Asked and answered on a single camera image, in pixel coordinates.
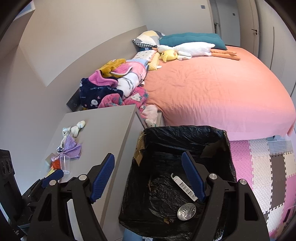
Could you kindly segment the purple plastic bag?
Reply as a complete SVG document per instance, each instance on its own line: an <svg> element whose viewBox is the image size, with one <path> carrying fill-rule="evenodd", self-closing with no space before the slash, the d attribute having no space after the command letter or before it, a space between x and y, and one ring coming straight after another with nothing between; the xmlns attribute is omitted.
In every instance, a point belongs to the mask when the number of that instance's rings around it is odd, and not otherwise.
<svg viewBox="0 0 296 241"><path fill-rule="evenodd" d="M66 138L63 138L60 146L57 147L57 156L53 156L51 161L57 160L60 156L78 159L81 156L81 148L81 144L77 144L74 137L67 135Z"/></svg>

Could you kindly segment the black lined trash bin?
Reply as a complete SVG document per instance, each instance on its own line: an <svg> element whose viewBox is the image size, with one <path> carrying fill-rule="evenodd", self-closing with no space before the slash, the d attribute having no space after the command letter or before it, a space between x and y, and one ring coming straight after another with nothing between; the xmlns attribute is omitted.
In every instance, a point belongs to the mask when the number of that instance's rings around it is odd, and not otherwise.
<svg viewBox="0 0 296 241"><path fill-rule="evenodd" d="M146 128L141 142L142 158L132 161L119 223L153 240L189 240L204 206L194 196L182 154L234 182L227 133L210 126L160 126Z"/></svg>

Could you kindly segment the bed with orange sheet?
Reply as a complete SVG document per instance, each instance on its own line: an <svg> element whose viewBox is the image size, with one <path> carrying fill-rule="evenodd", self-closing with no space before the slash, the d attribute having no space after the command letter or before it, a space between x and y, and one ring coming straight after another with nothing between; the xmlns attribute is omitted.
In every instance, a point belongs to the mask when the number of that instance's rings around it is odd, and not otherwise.
<svg viewBox="0 0 296 241"><path fill-rule="evenodd" d="M231 141L290 135L295 107L283 84L253 54L231 50L239 60L161 62L144 80L148 104L158 107L168 126L212 126Z"/></svg>

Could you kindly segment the silver foil wrapper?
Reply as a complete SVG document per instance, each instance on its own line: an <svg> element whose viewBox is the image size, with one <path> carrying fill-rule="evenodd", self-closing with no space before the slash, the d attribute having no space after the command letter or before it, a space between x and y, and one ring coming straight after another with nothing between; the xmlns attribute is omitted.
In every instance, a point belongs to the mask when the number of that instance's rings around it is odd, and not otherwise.
<svg viewBox="0 0 296 241"><path fill-rule="evenodd" d="M66 138L68 137L69 133L71 132L71 127L67 127L67 128L63 128L62 129L62 141L60 143L60 145L57 147L57 153L61 153L63 152L63 149L64 149L64 145L65 145L65 142L66 142Z"/></svg>

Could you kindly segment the pile of colourful clothes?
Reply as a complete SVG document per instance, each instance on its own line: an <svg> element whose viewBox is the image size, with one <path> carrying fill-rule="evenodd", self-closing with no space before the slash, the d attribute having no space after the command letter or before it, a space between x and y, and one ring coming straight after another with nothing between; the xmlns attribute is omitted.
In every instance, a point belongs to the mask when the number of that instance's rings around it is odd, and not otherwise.
<svg viewBox="0 0 296 241"><path fill-rule="evenodd" d="M119 94L128 98L140 86L147 74L144 59L113 59L80 81L80 103L84 109L98 108L104 97Z"/></svg>

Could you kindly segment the beige room door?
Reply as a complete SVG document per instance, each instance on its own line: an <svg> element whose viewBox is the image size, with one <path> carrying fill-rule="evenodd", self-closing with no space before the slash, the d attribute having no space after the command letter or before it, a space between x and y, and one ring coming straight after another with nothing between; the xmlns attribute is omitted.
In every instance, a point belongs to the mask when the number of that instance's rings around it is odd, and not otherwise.
<svg viewBox="0 0 296 241"><path fill-rule="evenodd" d="M259 19L255 0L237 0L240 46L254 56L259 54Z"/></svg>

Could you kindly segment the yellow duck plush toy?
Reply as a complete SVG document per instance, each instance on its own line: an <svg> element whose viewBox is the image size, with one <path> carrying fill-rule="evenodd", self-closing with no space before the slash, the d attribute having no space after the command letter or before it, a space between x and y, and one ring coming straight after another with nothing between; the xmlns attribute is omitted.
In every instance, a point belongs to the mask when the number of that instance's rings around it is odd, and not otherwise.
<svg viewBox="0 0 296 241"><path fill-rule="evenodd" d="M174 50L166 50L160 55L160 59L165 63L167 61L176 60L177 58L178 54Z"/></svg>

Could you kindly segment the silver round can lid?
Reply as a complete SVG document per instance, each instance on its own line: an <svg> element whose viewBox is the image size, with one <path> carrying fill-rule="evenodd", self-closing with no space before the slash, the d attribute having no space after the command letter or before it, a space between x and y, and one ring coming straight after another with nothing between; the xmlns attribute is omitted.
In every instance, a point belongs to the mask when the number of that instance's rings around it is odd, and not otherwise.
<svg viewBox="0 0 296 241"><path fill-rule="evenodd" d="M188 221L196 214L196 206L193 203L182 205L177 211L177 217L181 221Z"/></svg>

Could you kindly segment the white goose plush toy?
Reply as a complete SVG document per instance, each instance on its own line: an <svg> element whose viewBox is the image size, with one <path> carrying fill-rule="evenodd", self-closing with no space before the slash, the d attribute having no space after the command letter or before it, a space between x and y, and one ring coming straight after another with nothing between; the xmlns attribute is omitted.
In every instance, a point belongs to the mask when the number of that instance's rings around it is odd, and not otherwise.
<svg viewBox="0 0 296 241"><path fill-rule="evenodd" d="M229 50L219 50L214 49L215 45L206 42L190 42L177 45L175 47L170 47L167 45L157 45L152 47L153 50L160 53L160 55L166 50L174 50L178 54L178 60L182 61L184 59L191 59L192 57L199 56L212 56L227 58L232 60L240 60L236 52Z"/></svg>

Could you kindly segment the white wardrobe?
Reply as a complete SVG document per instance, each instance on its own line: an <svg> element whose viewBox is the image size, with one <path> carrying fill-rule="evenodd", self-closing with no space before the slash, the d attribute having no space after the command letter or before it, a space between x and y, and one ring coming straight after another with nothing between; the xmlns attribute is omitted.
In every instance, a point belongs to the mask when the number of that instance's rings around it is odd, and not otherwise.
<svg viewBox="0 0 296 241"><path fill-rule="evenodd" d="M295 83L295 40L278 13L256 1L259 17L259 59L290 88Z"/></svg>

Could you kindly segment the black wall socket panel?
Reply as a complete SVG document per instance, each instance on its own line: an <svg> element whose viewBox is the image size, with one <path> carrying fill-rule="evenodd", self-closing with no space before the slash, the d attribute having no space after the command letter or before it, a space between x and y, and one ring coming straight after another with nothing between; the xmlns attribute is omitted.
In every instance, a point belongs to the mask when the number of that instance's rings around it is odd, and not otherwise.
<svg viewBox="0 0 296 241"><path fill-rule="evenodd" d="M68 100L66 105L72 112L82 110L81 99L80 99L80 89L77 89L77 91Z"/></svg>

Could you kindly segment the orange crumpled trash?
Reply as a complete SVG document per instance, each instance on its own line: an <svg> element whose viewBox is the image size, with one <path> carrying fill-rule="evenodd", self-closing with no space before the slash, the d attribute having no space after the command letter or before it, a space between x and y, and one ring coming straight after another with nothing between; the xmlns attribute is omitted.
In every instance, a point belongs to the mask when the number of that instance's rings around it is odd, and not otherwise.
<svg viewBox="0 0 296 241"><path fill-rule="evenodd" d="M53 170L60 170L61 169L60 160L59 159L54 160L51 164L51 168Z"/></svg>

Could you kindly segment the teal pillow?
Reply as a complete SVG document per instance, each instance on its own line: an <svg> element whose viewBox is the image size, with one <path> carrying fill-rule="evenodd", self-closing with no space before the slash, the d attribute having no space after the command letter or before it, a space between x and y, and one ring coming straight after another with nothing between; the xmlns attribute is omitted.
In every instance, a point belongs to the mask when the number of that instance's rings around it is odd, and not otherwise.
<svg viewBox="0 0 296 241"><path fill-rule="evenodd" d="M159 39L161 45L175 47L183 43L206 42L215 45L215 49L227 50L226 45L218 34L215 33L182 33L165 35Z"/></svg>

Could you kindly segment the clear plastic cup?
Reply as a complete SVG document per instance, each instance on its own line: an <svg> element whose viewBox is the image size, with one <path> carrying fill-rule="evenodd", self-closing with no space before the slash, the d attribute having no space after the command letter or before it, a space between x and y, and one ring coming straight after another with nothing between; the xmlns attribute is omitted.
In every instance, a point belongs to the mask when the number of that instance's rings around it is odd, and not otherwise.
<svg viewBox="0 0 296 241"><path fill-rule="evenodd" d="M70 158L68 156L60 156L60 168L65 175L70 173Z"/></svg>

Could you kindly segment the white crumpled tissue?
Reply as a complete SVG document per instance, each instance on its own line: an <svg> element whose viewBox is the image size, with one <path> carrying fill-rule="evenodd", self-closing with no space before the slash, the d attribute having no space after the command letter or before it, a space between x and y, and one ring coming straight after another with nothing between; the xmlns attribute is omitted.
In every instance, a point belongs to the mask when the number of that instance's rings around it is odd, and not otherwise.
<svg viewBox="0 0 296 241"><path fill-rule="evenodd" d="M76 138L79 131L85 127L86 122L84 120L79 121L75 126L71 127L70 134L72 137Z"/></svg>

